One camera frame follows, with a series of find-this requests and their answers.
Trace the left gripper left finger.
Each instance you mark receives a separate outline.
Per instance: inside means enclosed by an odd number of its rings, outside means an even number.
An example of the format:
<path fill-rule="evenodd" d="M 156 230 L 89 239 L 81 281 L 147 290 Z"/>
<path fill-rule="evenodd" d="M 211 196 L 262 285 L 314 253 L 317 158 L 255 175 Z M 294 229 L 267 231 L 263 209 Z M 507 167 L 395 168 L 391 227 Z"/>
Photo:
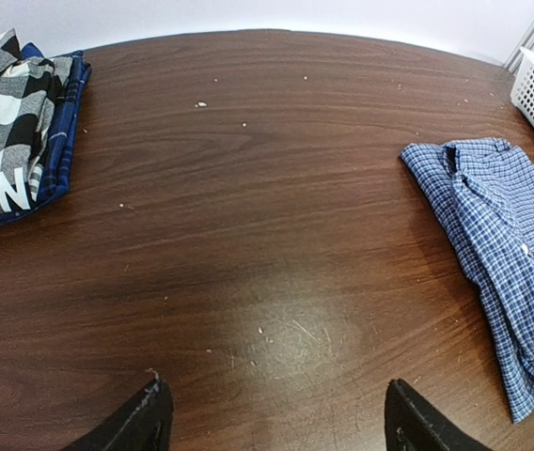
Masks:
<path fill-rule="evenodd" d="M 150 381 L 97 427 L 64 450 L 169 450 L 174 404 L 157 371 Z"/>

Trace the blue checked long sleeve shirt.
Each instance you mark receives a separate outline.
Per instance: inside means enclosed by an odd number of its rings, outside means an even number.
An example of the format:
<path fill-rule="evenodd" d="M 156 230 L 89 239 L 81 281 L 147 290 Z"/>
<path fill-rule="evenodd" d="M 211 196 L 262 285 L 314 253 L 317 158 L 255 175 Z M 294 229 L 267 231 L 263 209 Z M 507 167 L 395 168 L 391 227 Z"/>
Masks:
<path fill-rule="evenodd" d="M 534 411 L 534 164 L 502 138 L 411 144 L 400 157 L 479 288 L 519 423 Z"/>

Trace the black white plaid shirt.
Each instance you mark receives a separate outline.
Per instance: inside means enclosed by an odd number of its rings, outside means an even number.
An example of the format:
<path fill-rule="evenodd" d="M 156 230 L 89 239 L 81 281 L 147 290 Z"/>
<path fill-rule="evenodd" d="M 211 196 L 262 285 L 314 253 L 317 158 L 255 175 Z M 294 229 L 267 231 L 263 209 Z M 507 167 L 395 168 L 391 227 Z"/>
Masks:
<path fill-rule="evenodd" d="M 25 58 L 13 29 L 0 34 L 0 179 L 27 180 L 41 164 L 72 65 L 69 56 Z"/>

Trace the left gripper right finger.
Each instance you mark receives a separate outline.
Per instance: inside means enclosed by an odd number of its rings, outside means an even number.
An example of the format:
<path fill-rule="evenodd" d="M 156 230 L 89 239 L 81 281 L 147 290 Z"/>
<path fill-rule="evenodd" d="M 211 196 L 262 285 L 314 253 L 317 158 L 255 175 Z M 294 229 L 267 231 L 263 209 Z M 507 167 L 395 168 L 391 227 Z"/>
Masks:
<path fill-rule="evenodd" d="M 385 445 L 387 450 L 489 450 L 403 379 L 392 380 L 386 389 Z"/>

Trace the dark blue shirt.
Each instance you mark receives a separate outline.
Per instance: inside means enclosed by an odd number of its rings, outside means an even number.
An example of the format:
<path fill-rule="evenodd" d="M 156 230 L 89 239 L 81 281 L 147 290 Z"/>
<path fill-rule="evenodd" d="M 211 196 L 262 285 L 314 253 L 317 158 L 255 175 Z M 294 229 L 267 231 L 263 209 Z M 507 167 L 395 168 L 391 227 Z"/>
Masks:
<path fill-rule="evenodd" d="M 40 175 L 37 200 L 29 210 L 0 213 L 0 226 L 14 223 L 58 200 L 70 189 L 71 163 L 82 96 L 91 74 L 91 65 L 81 50 L 73 58 L 65 94 L 59 99 L 49 129 L 48 152 Z"/>

